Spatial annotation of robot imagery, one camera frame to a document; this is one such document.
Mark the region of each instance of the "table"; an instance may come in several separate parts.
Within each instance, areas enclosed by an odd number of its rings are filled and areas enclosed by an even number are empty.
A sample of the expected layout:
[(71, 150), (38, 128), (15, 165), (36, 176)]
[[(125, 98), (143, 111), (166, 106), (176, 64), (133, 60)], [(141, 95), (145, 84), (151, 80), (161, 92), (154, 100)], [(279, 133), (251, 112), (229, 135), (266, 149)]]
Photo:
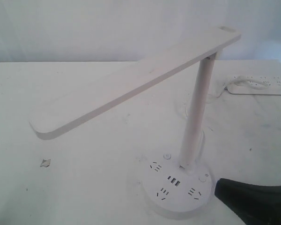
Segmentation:
[[(198, 215), (173, 221), (144, 202), (138, 170), (153, 150), (179, 152), (185, 104), (198, 64), (49, 141), (28, 118), (40, 103), (133, 62), (0, 63), (0, 224), (243, 224), (213, 197)], [(276, 60), (217, 61), (230, 73), (281, 76)], [(281, 185), (281, 96), (224, 92), (206, 105), (203, 160), (214, 179)], [(51, 159), (47, 168), (43, 159)]]

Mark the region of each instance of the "black object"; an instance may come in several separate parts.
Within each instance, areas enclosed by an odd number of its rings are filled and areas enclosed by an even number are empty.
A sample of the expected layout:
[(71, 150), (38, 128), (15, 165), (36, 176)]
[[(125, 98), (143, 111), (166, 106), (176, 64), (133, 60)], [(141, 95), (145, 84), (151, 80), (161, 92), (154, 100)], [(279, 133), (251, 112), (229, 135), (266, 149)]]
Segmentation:
[(281, 186), (257, 186), (220, 179), (215, 196), (247, 225), (281, 225)]

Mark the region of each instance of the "white cable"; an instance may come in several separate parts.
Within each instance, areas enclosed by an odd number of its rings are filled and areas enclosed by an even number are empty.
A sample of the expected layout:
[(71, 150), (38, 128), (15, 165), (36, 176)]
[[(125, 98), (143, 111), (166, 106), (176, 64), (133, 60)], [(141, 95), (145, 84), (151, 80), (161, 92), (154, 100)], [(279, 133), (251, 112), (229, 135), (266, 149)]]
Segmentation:
[[(263, 83), (262, 81), (258, 81), (258, 80), (254, 80), (252, 78), (247, 78), (245, 76), (238, 76), (237, 78), (229, 81), (228, 83), (224, 83), (224, 85), (222, 86), (222, 88), (220, 89), (220, 92), (217, 94), (217, 95), (211, 95), (211, 94), (208, 94), (208, 98), (206, 100), (206, 104), (209, 104), (211, 103), (214, 99), (216, 98), (219, 98), (222, 93), (227, 89), (227, 87), (229, 85), (238, 85), (238, 84), (242, 84), (244, 86), (247, 86), (249, 88), (252, 88), (252, 89), (256, 89), (256, 90), (261, 90), (261, 89), (266, 89), (268, 88), (268, 84), (267, 83)], [(250, 83), (255, 83), (255, 84), (260, 84), (262, 85), (261, 87), (256, 87), (256, 86), (253, 86), (252, 84)], [(186, 114), (186, 117), (188, 117), (188, 110), (189, 110), (189, 107), (190, 107), (190, 102), (191, 101), (188, 101), (188, 103), (186, 104), (185, 106), (185, 114)]]

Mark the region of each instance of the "white table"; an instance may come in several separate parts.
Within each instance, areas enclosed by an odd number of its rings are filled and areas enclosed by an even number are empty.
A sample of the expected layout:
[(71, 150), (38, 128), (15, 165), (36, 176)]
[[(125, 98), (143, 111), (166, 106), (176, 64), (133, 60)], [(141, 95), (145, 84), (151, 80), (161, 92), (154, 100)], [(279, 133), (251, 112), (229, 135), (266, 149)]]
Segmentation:
[[(179, 221), (143, 200), (139, 166), (150, 151), (179, 152), (198, 64), (56, 139), (33, 133), (28, 115), (39, 103), (131, 63), (0, 63), (0, 224), (243, 224), (215, 197)], [(213, 79), (230, 73), (281, 76), (281, 64), (217, 61)], [(225, 92), (206, 106), (203, 129), (215, 180), (281, 185), (281, 96)]]

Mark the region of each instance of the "debris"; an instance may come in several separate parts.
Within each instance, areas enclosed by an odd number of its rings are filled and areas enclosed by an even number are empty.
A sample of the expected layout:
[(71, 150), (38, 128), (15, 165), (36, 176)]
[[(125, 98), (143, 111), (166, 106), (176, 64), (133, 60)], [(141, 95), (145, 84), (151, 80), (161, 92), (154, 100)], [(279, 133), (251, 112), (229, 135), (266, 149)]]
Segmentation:
[(41, 165), (40, 165), (40, 167), (48, 167), (48, 166), (50, 166), (50, 162), (51, 162), (51, 159), (48, 159), (48, 160), (44, 160), (43, 159), (43, 161), (42, 161), (42, 163), (41, 163)]

